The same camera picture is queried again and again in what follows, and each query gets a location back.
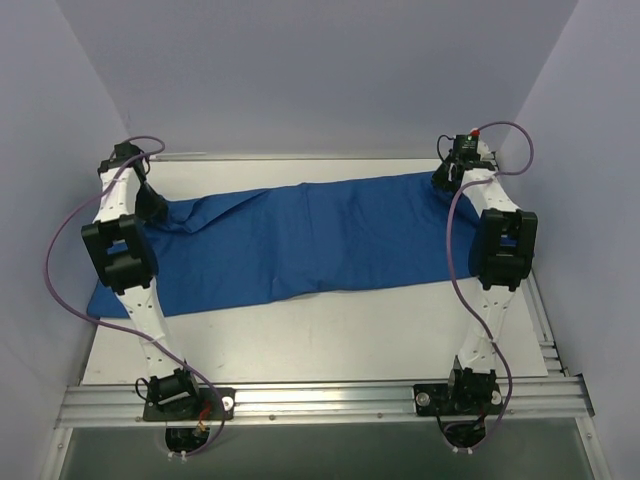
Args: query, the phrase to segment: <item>white wall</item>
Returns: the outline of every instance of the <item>white wall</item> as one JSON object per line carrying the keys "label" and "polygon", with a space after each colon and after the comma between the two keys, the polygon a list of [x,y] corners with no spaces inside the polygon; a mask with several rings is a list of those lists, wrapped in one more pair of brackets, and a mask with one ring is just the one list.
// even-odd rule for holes
{"label": "white wall", "polygon": [[516,116],[576,0],[58,3],[129,131],[170,151],[423,158]]}
{"label": "white wall", "polygon": [[[537,146],[509,184],[540,216],[535,260],[563,360],[584,373],[615,478],[640,472],[640,3],[580,0],[518,122]],[[506,166],[524,160],[517,132]]]}
{"label": "white wall", "polygon": [[[91,335],[48,297],[45,246],[63,215],[95,194],[97,162],[125,130],[55,2],[2,2],[0,65],[0,476],[20,480],[38,475]],[[95,274],[78,226],[53,267],[64,295],[84,307]]]}

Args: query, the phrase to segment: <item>white floor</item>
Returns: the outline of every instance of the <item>white floor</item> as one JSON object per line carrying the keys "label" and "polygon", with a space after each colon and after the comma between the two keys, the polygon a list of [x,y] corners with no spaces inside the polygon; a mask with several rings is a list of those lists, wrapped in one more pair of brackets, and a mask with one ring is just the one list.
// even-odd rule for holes
{"label": "white floor", "polygon": [[[430,171],[438,160],[156,162],[149,177],[178,200],[259,187]],[[469,296],[475,280],[462,283]],[[130,323],[129,320],[111,320]],[[168,319],[189,363],[218,383],[444,379],[470,319],[449,282],[331,292]],[[515,376],[546,376],[532,316],[518,292],[500,340]],[[100,328],[84,384],[147,376],[137,339]]]}

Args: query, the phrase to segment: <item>blue cloth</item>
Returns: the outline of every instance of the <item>blue cloth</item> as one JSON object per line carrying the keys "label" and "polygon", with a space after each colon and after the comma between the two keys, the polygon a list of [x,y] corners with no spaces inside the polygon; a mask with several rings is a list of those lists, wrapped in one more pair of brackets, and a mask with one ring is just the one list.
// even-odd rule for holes
{"label": "blue cloth", "polygon": [[[169,202],[169,220],[146,225],[158,257],[167,316],[257,305],[331,290],[370,290],[449,279],[450,198],[431,173],[303,183]],[[463,197],[453,252],[459,277],[478,217]],[[126,317],[98,283],[97,317]]]}

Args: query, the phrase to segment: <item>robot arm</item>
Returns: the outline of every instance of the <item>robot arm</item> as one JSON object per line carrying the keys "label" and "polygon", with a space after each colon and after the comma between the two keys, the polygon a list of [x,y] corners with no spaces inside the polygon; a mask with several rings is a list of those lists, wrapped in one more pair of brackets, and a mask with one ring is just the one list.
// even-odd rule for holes
{"label": "robot arm", "polygon": [[[538,219],[535,213],[520,210],[504,192],[495,178],[495,165],[485,159],[483,152],[488,151],[477,130],[457,135],[450,154],[434,172],[432,184],[436,190],[455,193],[470,182],[491,180],[463,191],[479,216],[468,259],[469,272],[477,283],[468,302],[491,331],[493,342],[499,344],[510,302],[531,271]],[[438,422],[456,447],[477,445],[485,436],[486,415],[501,410],[493,342],[480,322],[469,318],[449,383],[414,387],[418,415],[438,420],[445,415],[478,416],[475,422]]]}
{"label": "robot arm", "polygon": [[[163,221],[166,202],[147,183],[142,159],[115,178],[118,169],[143,153],[131,143],[116,145],[115,157],[101,163],[98,173],[105,191],[93,222],[82,228],[82,238],[100,281],[111,288],[137,330],[184,359],[171,335],[158,302],[155,277],[158,263],[149,245],[143,221]],[[190,372],[146,340],[140,340],[149,373],[147,407],[165,417],[188,417],[201,406],[198,385]]]}

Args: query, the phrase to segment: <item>purple wire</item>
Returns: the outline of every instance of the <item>purple wire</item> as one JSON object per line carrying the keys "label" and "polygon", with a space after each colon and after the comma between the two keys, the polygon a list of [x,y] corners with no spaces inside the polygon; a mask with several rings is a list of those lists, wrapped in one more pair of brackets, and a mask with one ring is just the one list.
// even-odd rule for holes
{"label": "purple wire", "polygon": [[[148,157],[149,155],[155,155],[155,154],[161,153],[165,149],[165,144],[164,144],[164,142],[162,140],[160,140],[159,138],[156,138],[156,137],[148,136],[148,135],[138,135],[138,136],[135,136],[135,137],[131,137],[131,138],[128,138],[127,140],[125,140],[125,142],[129,142],[129,141],[132,141],[132,140],[141,140],[141,139],[156,141],[156,142],[158,142],[160,144],[160,148],[157,149],[157,150],[151,151],[151,152],[146,152],[146,153],[143,152],[143,153],[141,153],[139,155],[131,157],[124,164],[122,164],[122,166],[116,172],[116,175],[113,178],[113,180],[111,181],[111,183],[109,184],[109,186],[106,189],[104,189],[104,191],[102,191],[102,193],[89,198],[87,201],[82,203],[80,206],[76,207],[69,215],[67,215],[67,217],[64,219],[64,221],[60,224],[60,226],[56,230],[56,232],[53,234],[53,237],[51,238],[51,241],[49,242],[49,245],[47,246],[47,253],[46,253],[46,256],[45,256],[44,266],[43,266],[43,269],[42,269],[42,273],[44,275],[44,283],[47,286],[47,290],[49,290],[49,293],[51,294],[53,299],[56,302],[58,302],[58,304],[60,304],[60,306],[62,306],[62,308],[64,308],[69,313],[75,315],[76,317],[78,317],[78,318],[80,318],[80,319],[82,319],[82,320],[84,320],[86,322],[89,322],[89,323],[91,323],[93,325],[96,325],[96,326],[99,326],[99,327],[111,328],[113,330],[118,330],[120,332],[129,333],[131,335],[135,335],[137,337],[140,337],[140,338],[146,340],[149,343],[152,343],[158,350],[160,350],[162,353],[164,353],[167,357],[169,357],[171,360],[176,362],[178,365],[180,365],[185,370],[190,371],[193,375],[195,375],[197,378],[199,378],[207,387],[209,387],[209,389],[211,389],[211,391],[214,393],[214,395],[216,397],[216,400],[218,400],[218,403],[219,403],[220,409],[221,409],[220,411],[224,412],[225,408],[224,408],[224,404],[222,402],[222,395],[220,395],[220,392],[218,391],[218,389],[201,372],[196,370],[194,367],[189,365],[184,360],[182,360],[182,359],[178,358],[177,356],[175,356],[173,353],[171,353],[169,350],[167,350],[161,344],[157,343],[156,340],[153,337],[151,337],[150,335],[147,335],[145,333],[139,332],[138,330],[135,330],[133,328],[123,327],[121,325],[115,325],[115,324],[112,324],[112,323],[103,322],[103,321],[101,321],[101,320],[99,320],[97,318],[90,317],[89,315],[86,315],[86,314],[76,310],[71,305],[69,305],[60,296],[60,294],[58,294],[58,292],[56,291],[56,289],[53,286],[53,283],[51,282],[51,276],[49,274],[49,260],[51,258],[51,251],[53,250],[53,246],[55,245],[55,242],[58,239],[58,237],[60,236],[60,233],[62,232],[64,227],[66,227],[67,224],[71,221],[71,219],[73,219],[73,217],[75,217],[80,211],[85,209],[87,206],[91,205],[93,202],[100,200],[100,198],[104,197],[111,190],[113,190],[113,187],[115,186],[115,181],[118,178],[120,178],[120,175],[122,175],[122,172],[124,171],[125,168],[127,168],[129,165],[131,165],[136,160],[140,160],[142,158]],[[224,423],[225,423],[225,418],[224,418],[224,415],[223,415],[222,416],[222,420],[220,421],[220,426],[218,427],[216,432],[214,434],[210,433],[209,437],[207,438],[207,441],[202,446],[200,446],[197,449],[187,453],[186,456],[192,456],[192,455],[195,455],[197,453],[202,453],[209,445],[211,445],[216,440],[216,438],[218,438],[220,436],[220,434],[222,433],[222,429],[224,428]]]}
{"label": "purple wire", "polygon": [[[460,290],[460,286],[458,285],[458,279],[456,277],[456,270],[455,270],[455,266],[454,266],[454,263],[453,263],[453,252],[452,252],[453,249],[452,249],[452,245],[451,245],[451,238],[453,236],[453,216],[454,216],[455,211],[456,211],[456,205],[458,204],[458,201],[460,200],[460,197],[462,197],[463,192],[467,188],[470,188],[470,187],[473,187],[473,186],[477,186],[477,185],[485,185],[485,184],[491,183],[495,177],[498,177],[498,176],[501,176],[501,175],[505,175],[505,176],[522,175],[527,170],[529,170],[529,168],[531,167],[531,164],[533,163],[533,155],[534,155],[533,140],[531,140],[531,136],[529,135],[529,133],[524,128],[522,128],[517,123],[509,122],[509,121],[491,122],[491,123],[487,123],[486,125],[481,126],[480,128],[478,128],[478,130],[481,131],[481,130],[484,130],[485,128],[493,127],[494,125],[508,125],[510,127],[516,128],[517,130],[522,132],[522,134],[527,139],[527,143],[529,144],[529,160],[527,161],[526,165],[521,170],[517,170],[515,172],[498,171],[498,172],[496,172],[496,174],[493,177],[488,178],[486,180],[475,180],[475,181],[472,181],[472,182],[464,184],[462,187],[460,187],[458,189],[456,194],[453,196],[453,200],[451,201],[451,206],[449,207],[449,215],[447,217],[447,238],[446,238],[447,266],[449,267],[449,276],[451,277],[451,284],[453,285],[453,289],[455,290],[456,295],[458,296],[458,299],[460,300],[460,303],[462,303],[464,308],[466,308],[467,311],[478,321],[478,323],[480,323],[480,325],[482,326],[482,328],[486,332],[487,337],[489,337],[489,340],[491,340],[491,343],[493,344],[493,349],[495,350],[496,355],[498,355],[498,357],[500,358],[500,361],[504,365],[504,369],[505,369],[505,372],[507,374],[507,383],[508,383],[507,395],[504,398],[504,402],[502,404],[502,410],[500,410],[500,413],[498,414],[498,417],[496,418],[495,423],[493,424],[491,429],[487,432],[487,434],[485,435],[485,437],[482,440],[480,440],[473,447],[468,449],[468,450],[471,450],[471,451],[477,449],[483,443],[485,443],[489,438],[491,438],[493,436],[494,431],[498,428],[498,426],[500,426],[500,423],[502,422],[502,419],[503,419],[503,417],[504,417],[504,415],[505,415],[505,413],[507,411],[507,407],[509,406],[509,402],[511,401],[511,397],[513,395],[513,374],[511,372],[511,367],[509,367],[509,363],[507,362],[507,359],[505,358],[505,356],[503,355],[502,351],[500,350],[500,347],[498,346],[497,342],[494,340],[494,336],[493,336],[493,333],[491,332],[491,329],[489,328],[489,325],[487,325],[487,322],[485,322],[484,319],[478,314],[478,312],[476,312],[473,309],[473,307],[469,304],[467,299],[464,298],[464,295],[462,294],[462,291]],[[452,445],[446,439],[446,437],[445,437],[445,442],[451,448],[457,448],[457,447],[454,447],[454,445]]]}

